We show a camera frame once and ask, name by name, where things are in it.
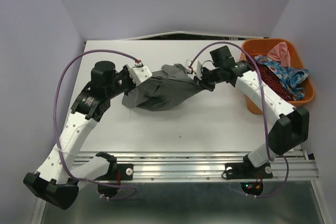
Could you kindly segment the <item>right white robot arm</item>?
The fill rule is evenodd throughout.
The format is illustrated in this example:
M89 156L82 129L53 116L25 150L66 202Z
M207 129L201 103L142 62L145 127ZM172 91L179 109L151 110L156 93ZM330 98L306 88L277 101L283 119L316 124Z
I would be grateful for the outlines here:
M212 91L218 83L226 82L241 91L262 111L265 128L265 143L250 152L241 170L253 177L260 167L302 144L308 139L310 114L304 107L295 107L282 99L260 75L255 62L236 62L230 52L229 43L210 52L214 69L209 70L194 57L188 68L194 73L195 81Z

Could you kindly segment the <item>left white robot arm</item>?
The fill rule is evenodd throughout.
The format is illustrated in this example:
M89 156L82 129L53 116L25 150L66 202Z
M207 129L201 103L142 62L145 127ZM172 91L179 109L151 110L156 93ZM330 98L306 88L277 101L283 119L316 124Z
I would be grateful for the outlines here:
M114 97L129 93L151 76L144 65L124 66L117 72L110 61L99 61L91 70L91 79L75 99L61 134L46 160L34 173L27 173L23 183L38 198L60 208L68 209L79 191L98 178L114 178L112 191L106 198L115 196L121 187L121 172L117 159L106 152L71 169L84 141L110 107Z

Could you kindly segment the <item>grey skirt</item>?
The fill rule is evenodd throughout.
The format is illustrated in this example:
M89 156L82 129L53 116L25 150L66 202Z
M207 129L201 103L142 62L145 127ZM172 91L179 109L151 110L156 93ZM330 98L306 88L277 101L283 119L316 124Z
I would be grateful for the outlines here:
M205 90L188 76L183 65L163 65L152 77L122 98L128 109L166 111L182 104L187 99Z

